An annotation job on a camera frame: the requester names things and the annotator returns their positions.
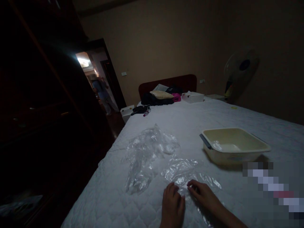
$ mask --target tissue box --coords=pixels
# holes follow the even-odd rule
[[[196,92],[188,91],[187,93],[183,93],[181,97],[184,101],[190,104],[204,101],[204,95]]]
[[[126,123],[128,121],[128,119],[130,118],[132,112],[133,112],[133,108],[134,105],[122,108],[120,110],[121,116],[123,117],[124,123]]]

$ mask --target small bottle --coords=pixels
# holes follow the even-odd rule
[[[143,114],[143,116],[147,116],[150,112],[151,112],[151,109],[148,108],[147,111],[145,111],[145,113]]]

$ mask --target plastic bag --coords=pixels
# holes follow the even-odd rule
[[[213,224],[210,222],[210,214],[194,203],[187,189],[187,183],[192,179],[208,184],[213,191],[222,189],[220,183],[213,177],[204,174],[203,170],[203,161],[177,159],[173,156],[161,175],[164,176],[166,180],[174,182],[175,185],[179,187],[178,192],[185,196],[187,208],[196,207],[197,211],[202,214],[207,227],[213,227]]]
[[[163,133],[157,124],[148,128],[130,140],[127,155],[121,162],[129,162],[130,169],[126,182],[126,192],[141,193],[157,175],[152,162],[164,158],[164,154],[173,154],[180,145],[173,135]]]
[[[0,217],[20,219],[31,212],[38,205],[43,196],[30,196],[18,202],[0,206]]]

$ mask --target red headboard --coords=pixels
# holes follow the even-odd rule
[[[176,85],[177,87],[181,87],[183,89],[183,92],[188,92],[189,90],[191,92],[196,92],[196,83],[196,76],[194,74],[187,74],[174,78],[142,83],[139,85],[138,91],[140,99],[142,99],[144,93],[152,91],[158,84],[162,84],[168,87]]]

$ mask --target white cloth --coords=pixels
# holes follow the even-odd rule
[[[159,227],[163,190],[168,184],[160,173],[168,164],[170,156],[159,160],[158,174],[140,195],[126,193],[129,166],[120,163],[120,159],[126,155],[129,140],[155,123],[161,130],[176,136],[181,148],[176,154],[179,158],[203,161],[200,172],[216,179],[222,187],[211,187],[214,193],[248,227],[280,226],[275,223],[278,219],[279,224],[285,222],[285,227],[291,227],[293,221],[289,220],[288,212],[281,208],[283,206],[274,206],[273,199],[271,201],[264,195],[265,192],[258,189],[258,180],[251,181],[254,177],[243,176],[241,170],[219,168],[210,162],[203,151],[199,134],[206,129],[243,128],[272,147],[272,151],[265,156],[269,162],[273,162],[275,169],[280,162],[304,162],[304,126],[245,108],[231,107],[210,98],[194,104],[182,100],[170,105],[152,106],[151,113],[146,117],[131,116],[106,157],[99,163],[62,227]],[[299,170],[294,170],[292,166],[279,171],[282,175],[293,177],[287,180],[303,183]],[[186,199],[183,226],[208,227],[197,208],[189,202]]]
[[[164,85],[162,85],[162,84],[158,84],[158,85],[154,88],[154,90],[166,91],[168,88],[169,88],[168,86],[164,86]]]

